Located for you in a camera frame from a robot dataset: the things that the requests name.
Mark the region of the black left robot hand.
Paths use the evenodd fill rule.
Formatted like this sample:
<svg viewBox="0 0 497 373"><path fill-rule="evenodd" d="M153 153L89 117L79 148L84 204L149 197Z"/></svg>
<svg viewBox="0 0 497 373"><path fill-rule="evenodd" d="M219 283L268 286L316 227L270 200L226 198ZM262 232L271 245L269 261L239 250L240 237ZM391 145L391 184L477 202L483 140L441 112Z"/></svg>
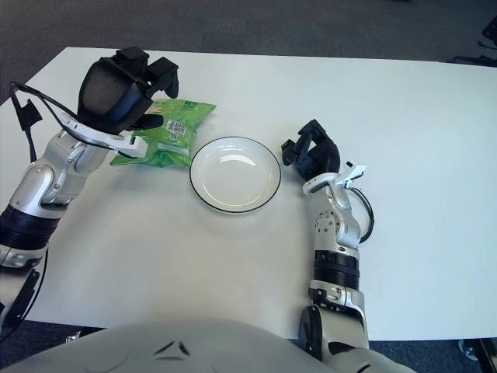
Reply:
<svg viewBox="0 0 497 373"><path fill-rule="evenodd" d="M147 110L157 91L172 99L178 96L179 66L167 58L152 64L148 59L139 47L128 47L92 64L78 95L81 122L112 135L162 126L162 117Z"/></svg>

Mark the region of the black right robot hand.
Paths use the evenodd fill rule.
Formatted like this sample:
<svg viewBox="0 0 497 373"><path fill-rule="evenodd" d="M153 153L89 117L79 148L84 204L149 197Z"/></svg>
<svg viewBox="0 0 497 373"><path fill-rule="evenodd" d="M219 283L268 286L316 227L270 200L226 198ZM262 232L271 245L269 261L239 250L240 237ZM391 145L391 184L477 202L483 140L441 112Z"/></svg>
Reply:
<svg viewBox="0 0 497 373"><path fill-rule="evenodd" d="M299 131L297 141L286 140L281 145L285 166L294 165L300 177L309 181L323 173L338 173L340 155L335 142L316 119Z"/></svg>

